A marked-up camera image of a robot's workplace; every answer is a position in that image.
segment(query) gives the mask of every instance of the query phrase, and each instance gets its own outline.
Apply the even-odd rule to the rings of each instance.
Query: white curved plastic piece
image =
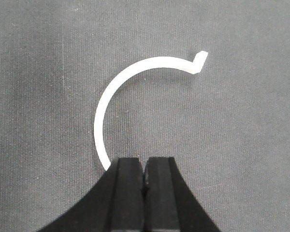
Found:
[[[175,57],[153,57],[144,59],[125,68],[110,82],[100,98],[93,124],[93,136],[96,150],[105,170],[109,168],[111,162],[106,154],[103,141],[103,120],[106,108],[119,87],[134,75],[149,69],[171,68],[182,70],[190,74],[199,73],[205,63],[207,54],[208,53],[205,51],[199,52],[196,54],[193,62]]]

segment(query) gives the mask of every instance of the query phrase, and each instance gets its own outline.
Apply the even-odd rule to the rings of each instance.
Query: black clamp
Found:
[[[115,159],[69,211],[39,232],[220,232],[174,158]]]

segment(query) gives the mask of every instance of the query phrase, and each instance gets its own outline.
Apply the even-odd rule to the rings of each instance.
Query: white plastic ring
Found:
[[[106,154],[103,141],[103,120],[106,108],[119,87],[134,75],[150,69],[171,68],[182,70],[190,74],[199,73],[202,70],[207,55],[207,52],[201,51],[196,54],[193,62],[175,57],[153,57],[144,59],[125,68],[110,82],[100,98],[93,124],[93,136],[96,150],[105,170],[110,167],[111,162]]]

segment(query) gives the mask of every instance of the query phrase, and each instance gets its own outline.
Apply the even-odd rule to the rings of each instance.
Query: gray fabric background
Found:
[[[110,157],[175,156],[223,232],[290,232],[290,0],[0,0],[0,232],[32,232],[103,173],[99,98],[144,58],[200,74],[143,72],[114,96]]]

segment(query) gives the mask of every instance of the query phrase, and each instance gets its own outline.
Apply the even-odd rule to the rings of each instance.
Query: gray cloth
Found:
[[[32,232],[103,173],[99,98],[144,58],[105,118],[110,158],[174,156],[223,232],[290,232],[290,0],[0,0],[0,232]]]

